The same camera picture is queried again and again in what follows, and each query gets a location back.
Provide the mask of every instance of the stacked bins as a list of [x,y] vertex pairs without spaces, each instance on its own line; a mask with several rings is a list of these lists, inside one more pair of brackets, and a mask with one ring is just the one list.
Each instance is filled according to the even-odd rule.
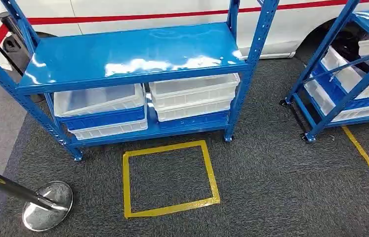
[[148,128],[141,84],[54,93],[54,114],[78,140]]
[[[360,51],[369,54],[369,49],[364,48],[368,45],[369,44],[362,44]],[[317,68],[312,73],[312,77],[347,63],[347,60],[330,46],[327,54],[322,58]],[[320,113],[326,116],[335,107],[337,101],[350,92],[364,75],[364,72],[354,66],[347,67],[332,75],[326,75],[309,81],[304,87],[320,107]],[[355,100],[347,103],[345,109],[332,121],[343,121],[367,116],[369,116],[369,86],[359,94]]]
[[238,74],[150,82],[160,127],[227,121],[239,82]]

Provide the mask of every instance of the floor marking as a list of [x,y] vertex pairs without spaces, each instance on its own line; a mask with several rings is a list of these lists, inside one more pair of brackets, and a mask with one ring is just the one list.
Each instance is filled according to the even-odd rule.
[[369,156],[366,153],[366,151],[363,149],[363,147],[360,145],[360,143],[353,136],[353,134],[352,134],[352,132],[350,131],[349,128],[347,128],[346,126],[342,126],[342,128],[343,128],[344,132],[346,133],[346,135],[349,137],[350,141],[355,145],[355,147],[357,148],[359,153],[363,156],[363,158],[365,158],[365,161],[366,161],[366,163],[368,163],[368,166],[369,166]]
[[[206,198],[199,201],[192,201],[188,203],[161,207],[152,210],[134,212],[131,211],[130,204],[130,180],[129,180],[129,157],[147,155],[158,152],[166,152],[172,151],[182,148],[189,147],[197,147],[200,146],[202,148],[203,159],[205,160],[205,166],[207,171],[207,177],[209,178],[210,189],[212,191],[212,196],[210,198]],[[124,201],[124,216],[125,218],[129,217],[148,217],[148,216],[160,216],[165,214],[170,214],[178,211],[186,211],[194,208],[209,206],[212,204],[220,203],[219,191],[216,185],[215,175],[213,174],[212,164],[210,163],[209,152],[207,150],[207,145],[204,140],[196,141],[196,142],[186,142],[175,145],[163,146],[163,147],[155,147],[131,152],[125,152],[123,155],[123,201]]]

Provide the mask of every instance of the gray carpet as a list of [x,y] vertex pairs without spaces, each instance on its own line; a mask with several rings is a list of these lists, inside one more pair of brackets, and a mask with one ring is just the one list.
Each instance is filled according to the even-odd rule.
[[[298,59],[260,61],[231,143],[222,131],[189,134],[88,148],[74,162],[27,116],[9,161],[15,180],[31,188],[65,181],[76,202],[60,226],[33,233],[22,227],[23,202],[8,197],[0,237],[369,236],[364,159],[341,128],[326,130],[314,144],[301,141],[293,116],[278,105],[302,69]],[[363,143],[369,137],[369,124],[351,128]],[[196,140],[207,142],[221,203],[125,219],[123,153]],[[132,157],[130,173],[132,211],[211,195],[198,148]]]

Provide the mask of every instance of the silver pole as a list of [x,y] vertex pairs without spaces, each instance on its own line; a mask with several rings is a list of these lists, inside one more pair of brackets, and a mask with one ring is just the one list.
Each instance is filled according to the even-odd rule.
[[0,190],[26,201],[23,223],[32,231],[42,232],[61,223],[71,210],[74,194],[68,184],[53,181],[36,192],[0,175]]

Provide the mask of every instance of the shelf upright post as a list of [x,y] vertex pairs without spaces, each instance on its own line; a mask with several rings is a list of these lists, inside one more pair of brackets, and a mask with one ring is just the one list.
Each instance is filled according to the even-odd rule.
[[276,13],[279,0],[265,0],[261,7],[260,16],[258,17],[257,27],[255,29],[254,37],[251,43],[250,51],[248,53],[247,64],[249,70],[242,73],[240,85],[236,90],[236,96],[231,103],[231,113],[229,116],[229,125],[225,130],[225,141],[232,141],[232,133],[234,132],[235,124],[238,121],[244,99],[249,90],[252,76],[260,59],[261,51],[269,33],[273,17]]
[[235,40],[237,40],[237,16],[239,8],[240,0],[229,1],[228,18],[226,20],[226,24],[228,25],[228,28]]
[[318,49],[315,51],[312,58],[309,60],[308,65],[304,69],[304,71],[299,76],[298,80],[293,85],[292,89],[290,89],[289,93],[285,97],[286,104],[290,104],[293,98],[293,95],[298,91],[298,89],[303,86],[303,83],[309,78],[312,70],[316,67],[319,63],[321,58],[323,57],[324,53],[327,51],[328,47],[330,46],[331,42],[335,39],[338,32],[349,22],[350,16],[353,10],[356,8],[357,4],[359,4],[360,0],[349,0],[343,10],[341,11],[340,15],[336,18],[334,23],[332,24],[330,30],[326,34],[325,38],[321,42]]

